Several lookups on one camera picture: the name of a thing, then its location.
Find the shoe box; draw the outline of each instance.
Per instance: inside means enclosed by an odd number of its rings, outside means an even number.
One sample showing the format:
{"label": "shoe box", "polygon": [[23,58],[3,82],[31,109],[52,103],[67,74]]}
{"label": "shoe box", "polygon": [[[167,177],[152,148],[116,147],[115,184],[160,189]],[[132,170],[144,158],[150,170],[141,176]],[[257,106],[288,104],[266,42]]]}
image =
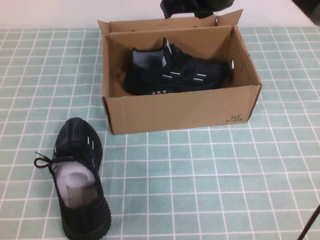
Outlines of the shoe box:
{"label": "shoe box", "polygon": [[[113,134],[246,123],[262,82],[241,36],[242,10],[204,19],[98,21],[102,40],[102,103]],[[197,58],[227,61],[233,74],[220,89],[135,96],[124,78],[132,48],[161,48],[163,37]]]}

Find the green grid mat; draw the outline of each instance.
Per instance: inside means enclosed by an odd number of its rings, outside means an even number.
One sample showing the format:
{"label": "green grid mat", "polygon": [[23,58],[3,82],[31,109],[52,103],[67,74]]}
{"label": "green grid mat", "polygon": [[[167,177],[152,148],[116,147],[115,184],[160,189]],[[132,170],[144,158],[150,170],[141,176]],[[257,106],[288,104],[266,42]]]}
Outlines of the green grid mat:
{"label": "green grid mat", "polygon": [[[104,145],[110,240],[295,240],[320,202],[320,29],[240,29],[263,89],[249,123],[113,136],[98,29],[0,30],[0,240],[66,239],[35,151],[72,117]],[[307,239],[318,240],[320,219]]]}

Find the white wall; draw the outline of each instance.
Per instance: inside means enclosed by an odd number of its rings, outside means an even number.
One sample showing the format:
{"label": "white wall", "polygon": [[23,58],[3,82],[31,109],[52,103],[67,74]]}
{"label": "white wall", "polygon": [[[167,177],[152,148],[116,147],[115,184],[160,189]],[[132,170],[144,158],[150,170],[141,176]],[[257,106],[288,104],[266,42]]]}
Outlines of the white wall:
{"label": "white wall", "polygon": [[[97,19],[107,22],[163,18],[160,2],[0,0],[0,28],[97,28]],[[291,0],[236,0],[218,14],[238,9],[244,9],[240,26],[313,26]]]}

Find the black cable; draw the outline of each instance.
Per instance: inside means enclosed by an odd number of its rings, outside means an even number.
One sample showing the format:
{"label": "black cable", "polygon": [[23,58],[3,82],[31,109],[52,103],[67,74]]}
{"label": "black cable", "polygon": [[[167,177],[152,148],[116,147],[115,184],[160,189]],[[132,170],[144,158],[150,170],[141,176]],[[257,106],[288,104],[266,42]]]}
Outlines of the black cable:
{"label": "black cable", "polygon": [[320,205],[318,206],[318,208],[314,211],[314,213],[310,217],[308,223],[305,225],[303,231],[301,232],[301,234],[300,234],[300,236],[298,237],[297,240],[303,240],[304,239],[304,237],[306,236],[307,232],[311,228],[312,224],[314,224],[314,222],[317,219],[319,214],[320,214]]}

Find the black sneaker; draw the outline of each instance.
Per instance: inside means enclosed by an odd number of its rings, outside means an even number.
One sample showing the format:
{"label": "black sneaker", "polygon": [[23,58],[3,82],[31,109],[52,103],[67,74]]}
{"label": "black sneaker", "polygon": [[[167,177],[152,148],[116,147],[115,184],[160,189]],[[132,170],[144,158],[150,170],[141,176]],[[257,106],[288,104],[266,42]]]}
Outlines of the black sneaker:
{"label": "black sneaker", "polygon": [[194,13],[203,19],[227,9],[232,6],[235,0],[162,0],[160,6],[166,19],[173,14]]}
{"label": "black sneaker", "polygon": [[49,168],[58,195],[62,227],[70,240],[99,240],[111,225],[111,213],[99,177],[102,144],[96,131],[81,118],[69,119],[55,142],[52,160],[34,160]]}
{"label": "black sneaker", "polygon": [[227,62],[195,58],[163,38],[161,49],[134,48],[124,87],[133,95],[157,95],[218,88],[231,74]]}

